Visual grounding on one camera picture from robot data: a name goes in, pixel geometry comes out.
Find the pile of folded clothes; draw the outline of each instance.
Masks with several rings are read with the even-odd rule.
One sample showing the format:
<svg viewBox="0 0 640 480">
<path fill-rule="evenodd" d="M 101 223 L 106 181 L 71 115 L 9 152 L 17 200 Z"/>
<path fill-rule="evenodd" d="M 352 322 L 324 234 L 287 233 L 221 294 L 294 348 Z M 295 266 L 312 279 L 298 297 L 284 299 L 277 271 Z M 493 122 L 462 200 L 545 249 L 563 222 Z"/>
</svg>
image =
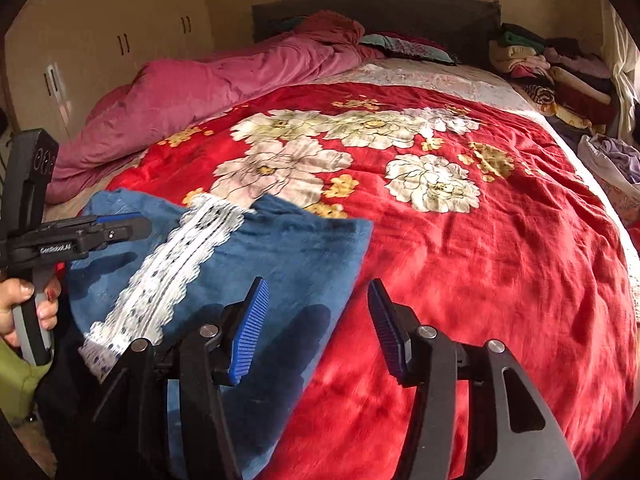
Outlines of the pile of folded clothes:
<svg viewBox="0 0 640 480">
<path fill-rule="evenodd" d="M 545 40 L 503 23 L 489 42 L 489 59 L 576 151 L 583 134 L 604 133 L 617 113 L 611 71 L 573 38 Z"/>
</svg>

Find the purple cloth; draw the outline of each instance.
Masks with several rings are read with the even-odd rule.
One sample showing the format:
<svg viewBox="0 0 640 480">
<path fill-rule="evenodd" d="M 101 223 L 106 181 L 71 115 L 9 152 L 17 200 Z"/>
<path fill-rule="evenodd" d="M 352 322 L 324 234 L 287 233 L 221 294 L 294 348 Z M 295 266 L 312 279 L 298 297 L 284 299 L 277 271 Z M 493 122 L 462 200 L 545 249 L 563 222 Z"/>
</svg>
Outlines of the purple cloth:
<svg viewBox="0 0 640 480">
<path fill-rule="evenodd" d="M 590 140 L 601 153 L 621 171 L 632 184 L 640 184 L 640 152 L 624 140 L 596 135 Z"/>
<path fill-rule="evenodd" d="M 553 47 L 549 47 L 545 49 L 545 58 L 552 65 L 563 64 L 573 72 L 581 72 L 599 79 L 611 78 L 611 70 L 609 67 L 594 54 L 589 54 L 587 57 L 578 56 L 575 59 L 571 59 L 567 56 L 560 56 Z"/>
<path fill-rule="evenodd" d="M 333 12 L 310 16 L 294 34 L 268 40 L 245 56 L 212 61 L 159 59 L 129 91 L 62 144 L 47 203 L 65 202 L 122 167 L 133 154 L 190 124 L 283 86 L 304 84 L 383 57 L 358 45 L 364 29 Z"/>
</svg>

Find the wardrobe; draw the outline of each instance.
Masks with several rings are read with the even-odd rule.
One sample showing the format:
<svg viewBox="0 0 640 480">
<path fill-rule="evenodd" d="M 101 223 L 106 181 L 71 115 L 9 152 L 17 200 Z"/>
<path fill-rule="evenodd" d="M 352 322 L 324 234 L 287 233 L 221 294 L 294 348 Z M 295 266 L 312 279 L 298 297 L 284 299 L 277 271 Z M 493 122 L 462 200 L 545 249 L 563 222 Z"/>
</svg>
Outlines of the wardrobe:
<svg viewBox="0 0 640 480">
<path fill-rule="evenodd" d="M 18 125 L 71 139 L 146 62 L 212 50 L 206 0 L 28 0 L 5 35 Z"/>
</svg>

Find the white sheet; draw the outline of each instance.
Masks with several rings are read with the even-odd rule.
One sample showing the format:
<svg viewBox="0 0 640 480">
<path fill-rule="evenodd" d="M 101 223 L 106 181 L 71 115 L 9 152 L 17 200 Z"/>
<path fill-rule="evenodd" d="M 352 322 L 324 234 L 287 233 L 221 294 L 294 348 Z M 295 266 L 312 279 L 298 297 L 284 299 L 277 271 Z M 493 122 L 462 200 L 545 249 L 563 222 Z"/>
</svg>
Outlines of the white sheet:
<svg viewBox="0 0 640 480">
<path fill-rule="evenodd" d="M 540 124 L 554 138 L 558 146 L 578 174 L 604 204 L 605 211 L 620 232 L 620 241 L 626 258 L 631 294 L 634 301 L 636 320 L 640 320 L 640 258 L 631 238 L 623 227 L 609 199 L 598 185 L 593 175 L 564 142 L 546 119 L 518 94 L 505 80 L 497 75 L 471 66 L 445 66 L 426 61 L 406 59 L 382 59 L 363 64 L 341 74 L 317 79 L 314 84 L 341 82 L 370 83 L 379 86 L 415 86 L 437 90 L 457 97 L 490 105 L 501 110 L 518 114 Z"/>
</svg>

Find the yellow flower print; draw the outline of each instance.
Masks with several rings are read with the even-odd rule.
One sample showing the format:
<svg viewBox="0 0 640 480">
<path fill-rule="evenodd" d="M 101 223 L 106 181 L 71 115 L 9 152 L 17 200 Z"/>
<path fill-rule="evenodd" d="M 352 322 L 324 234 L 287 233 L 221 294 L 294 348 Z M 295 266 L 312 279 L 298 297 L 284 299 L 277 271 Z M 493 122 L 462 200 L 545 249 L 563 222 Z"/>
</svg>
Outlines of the yellow flower print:
<svg viewBox="0 0 640 480">
<path fill-rule="evenodd" d="M 380 103 L 377 99 L 349 99 L 346 102 L 334 101 L 331 103 L 332 106 L 338 108 L 366 108 L 367 110 L 380 110 Z"/>
<path fill-rule="evenodd" d="M 458 160 L 466 166 L 471 166 L 474 163 L 474 158 L 471 155 L 458 155 Z"/>
<path fill-rule="evenodd" d="M 444 144 L 444 139 L 440 137 L 431 137 L 430 139 L 425 140 L 422 143 L 422 149 L 425 152 L 430 152 L 431 150 L 439 150 Z"/>
<path fill-rule="evenodd" d="M 480 159 L 478 168 L 483 173 L 493 173 L 502 178 L 510 176 L 511 171 L 513 171 L 513 159 L 507 156 L 507 152 L 482 142 L 470 142 L 469 147 L 474 150 L 474 154 Z"/>
<path fill-rule="evenodd" d="M 454 106 L 454 105 L 445 105 L 445 108 L 449 110 L 449 112 L 455 115 L 467 115 L 471 111 L 469 108 L 465 108 L 465 107 L 458 108 L 457 106 Z"/>
<path fill-rule="evenodd" d="M 316 202 L 315 204 L 306 206 L 305 211 L 309 211 L 322 218 L 348 218 L 347 213 L 342 210 L 340 204 L 329 205 L 324 202 Z"/>
<path fill-rule="evenodd" d="M 525 172 L 526 174 L 528 174 L 528 175 L 530 175 L 530 176 L 533 176 L 533 175 L 534 175 L 533 171 L 531 171 L 531 170 L 529 169 L 529 167 L 527 166 L 527 163 L 526 163 L 524 160 L 522 161 L 522 165 L 524 166 L 524 172 Z"/>
<path fill-rule="evenodd" d="M 351 175 L 342 174 L 331 179 L 332 186 L 322 192 L 327 198 L 345 198 L 359 184 Z"/>
<path fill-rule="evenodd" d="M 191 139 L 191 136 L 193 134 L 197 134 L 198 132 L 201 132 L 201 131 L 202 130 L 199 129 L 199 127 L 197 126 L 194 126 L 193 128 L 187 128 L 186 130 L 173 134 L 171 137 L 167 137 L 165 140 L 161 140 L 160 142 L 158 142 L 158 146 L 169 144 L 169 146 L 171 146 L 172 148 L 175 148 L 179 144 Z"/>
<path fill-rule="evenodd" d="M 194 196 L 199 195 L 200 193 L 204 193 L 204 189 L 202 189 L 201 187 L 199 187 L 198 189 L 194 189 L 193 191 L 188 192 L 187 195 L 182 199 L 182 203 L 184 205 L 189 205 L 189 202 L 191 202 L 191 199 Z"/>
</svg>

